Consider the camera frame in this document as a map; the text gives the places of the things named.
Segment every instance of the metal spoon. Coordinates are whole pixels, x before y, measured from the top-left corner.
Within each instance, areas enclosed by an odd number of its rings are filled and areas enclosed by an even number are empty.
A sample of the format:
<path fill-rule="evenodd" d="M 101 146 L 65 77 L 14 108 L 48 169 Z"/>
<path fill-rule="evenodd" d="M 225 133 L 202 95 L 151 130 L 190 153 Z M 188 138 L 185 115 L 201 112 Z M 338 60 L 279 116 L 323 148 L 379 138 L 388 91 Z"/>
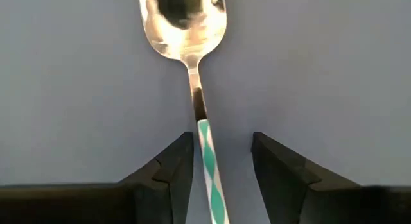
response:
<path fill-rule="evenodd" d="M 180 60 L 189 74 L 191 97 L 202 149 L 212 222 L 228 224 L 223 189 L 211 138 L 198 63 L 223 39 L 227 27 L 224 0 L 140 0 L 148 41 L 167 58 Z"/>

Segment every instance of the spoon handle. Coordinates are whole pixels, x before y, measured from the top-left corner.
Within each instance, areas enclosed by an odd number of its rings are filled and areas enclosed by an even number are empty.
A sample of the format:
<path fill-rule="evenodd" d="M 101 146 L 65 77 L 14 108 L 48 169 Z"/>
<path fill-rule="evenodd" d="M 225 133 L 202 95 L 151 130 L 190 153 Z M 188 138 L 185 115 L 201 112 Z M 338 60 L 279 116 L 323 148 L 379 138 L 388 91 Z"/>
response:
<path fill-rule="evenodd" d="M 218 170 L 213 138 L 211 137 L 210 124 L 207 119 L 197 122 L 198 136 L 200 138 L 201 152 L 204 164 L 204 178 L 207 186 L 209 208 L 213 224 L 229 224 L 223 188 L 221 186 L 220 172 Z"/>

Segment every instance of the spoon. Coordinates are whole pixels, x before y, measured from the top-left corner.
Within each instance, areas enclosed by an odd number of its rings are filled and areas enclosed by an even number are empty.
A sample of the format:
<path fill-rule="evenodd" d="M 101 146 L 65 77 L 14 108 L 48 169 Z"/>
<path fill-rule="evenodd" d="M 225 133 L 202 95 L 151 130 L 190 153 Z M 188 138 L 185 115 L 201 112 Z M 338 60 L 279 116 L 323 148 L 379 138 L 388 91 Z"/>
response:
<path fill-rule="evenodd" d="M 198 73 L 198 63 L 223 39 L 227 27 L 224 0 L 140 0 L 146 36 L 163 56 L 180 60 L 188 70 L 191 99 L 204 164 L 213 224 L 228 224 L 213 139 Z"/>

